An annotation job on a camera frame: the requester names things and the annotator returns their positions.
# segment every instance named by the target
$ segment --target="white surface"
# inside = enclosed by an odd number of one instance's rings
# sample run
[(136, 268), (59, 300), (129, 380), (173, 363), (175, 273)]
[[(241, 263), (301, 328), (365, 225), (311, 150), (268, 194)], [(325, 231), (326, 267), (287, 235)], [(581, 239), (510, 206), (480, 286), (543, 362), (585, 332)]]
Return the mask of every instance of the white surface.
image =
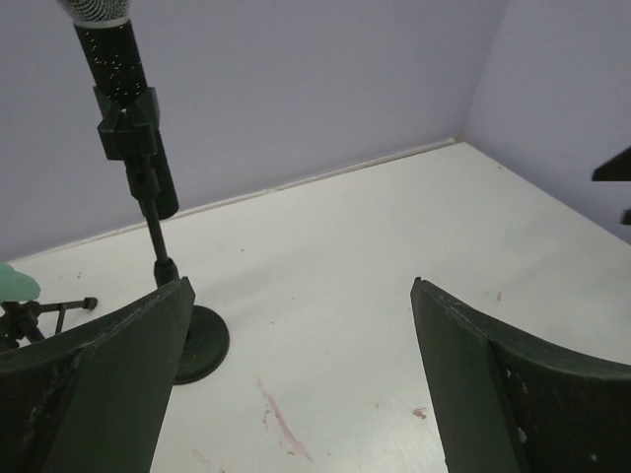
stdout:
[[(232, 347), (210, 377), (174, 389), (153, 473), (446, 472), (410, 309), (416, 276), (631, 364), (631, 249), (465, 144), (165, 227)], [(153, 289), (153, 260), (140, 230), (16, 266), (43, 301), (95, 295), (99, 315)], [(72, 313), (68, 326), (89, 319)], [(295, 441), (265, 414), (275, 407)]]

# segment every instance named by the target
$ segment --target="red stain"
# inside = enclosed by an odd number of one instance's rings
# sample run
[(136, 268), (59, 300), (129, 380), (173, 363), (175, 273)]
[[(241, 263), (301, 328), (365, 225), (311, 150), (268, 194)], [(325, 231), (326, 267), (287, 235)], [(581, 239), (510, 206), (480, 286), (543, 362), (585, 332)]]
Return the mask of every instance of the red stain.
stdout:
[(194, 449), (193, 450), (193, 456), (200, 463), (202, 463), (204, 465), (210, 465), (210, 460), (208, 458), (206, 458), (201, 451), (199, 451), (197, 449)]
[(427, 419), (427, 415), (425, 414), (426, 409), (424, 407), (419, 407), (418, 409), (414, 409), (412, 414), (420, 419)]
[(300, 453), (308, 461), (313, 463), (314, 460), (309, 455), (307, 448), (303, 445), (301, 441), (299, 441), (296, 438), (296, 436), (294, 436), (294, 433), (291, 431), (291, 429), (287, 425), (287, 422), (285, 421), (285, 418), (283, 417), (283, 414), (280, 411), (280, 407), (278, 407), (276, 400), (269, 392), (265, 390), (260, 379), (258, 380), (258, 388), (260, 389), (260, 392), (263, 393), (263, 396), (265, 396), (265, 398), (267, 399), (267, 402), (269, 403), (269, 406), (271, 407), (271, 411), (274, 413), (274, 417), (278, 421), (278, 426), (280, 427), (281, 431), (283, 431), (283, 436), (285, 437), (285, 440), (289, 443), (289, 445), (292, 446), (293, 450), (296, 450), (297, 453)]

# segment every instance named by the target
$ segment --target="microphone stand base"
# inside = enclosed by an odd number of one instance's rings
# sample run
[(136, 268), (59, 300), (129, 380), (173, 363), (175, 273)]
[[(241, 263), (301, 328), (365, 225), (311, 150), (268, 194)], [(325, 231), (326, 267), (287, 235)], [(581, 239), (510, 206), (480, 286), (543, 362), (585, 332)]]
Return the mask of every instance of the microphone stand base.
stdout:
[(175, 385), (195, 382), (216, 370), (226, 358), (229, 347), (230, 333), (224, 319), (210, 308), (195, 305)]

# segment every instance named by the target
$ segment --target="microphone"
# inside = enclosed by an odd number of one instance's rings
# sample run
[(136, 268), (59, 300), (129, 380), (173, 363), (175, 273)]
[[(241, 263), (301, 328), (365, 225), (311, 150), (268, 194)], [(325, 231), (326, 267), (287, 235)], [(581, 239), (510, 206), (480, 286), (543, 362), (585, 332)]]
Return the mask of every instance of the microphone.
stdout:
[[(95, 80), (97, 98), (107, 97), (125, 110), (148, 90), (129, 19), (129, 0), (57, 1), (74, 22)], [(160, 220), (164, 220), (177, 212), (178, 202), (160, 131), (156, 129), (154, 135), (157, 154), (151, 158), (151, 165), (160, 185), (156, 208)]]

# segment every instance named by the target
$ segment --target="purple wall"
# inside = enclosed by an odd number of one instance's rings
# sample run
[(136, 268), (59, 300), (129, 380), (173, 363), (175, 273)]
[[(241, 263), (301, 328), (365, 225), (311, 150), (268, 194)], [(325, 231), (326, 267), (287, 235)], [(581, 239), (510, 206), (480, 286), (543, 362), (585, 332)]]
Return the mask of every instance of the purple wall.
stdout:
[[(133, 0), (182, 207), (461, 132), (506, 0)], [(55, 0), (0, 7), (0, 260), (140, 222)]]
[(631, 184), (592, 171), (631, 145), (631, 1), (511, 0), (465, 139), (614, 234)]

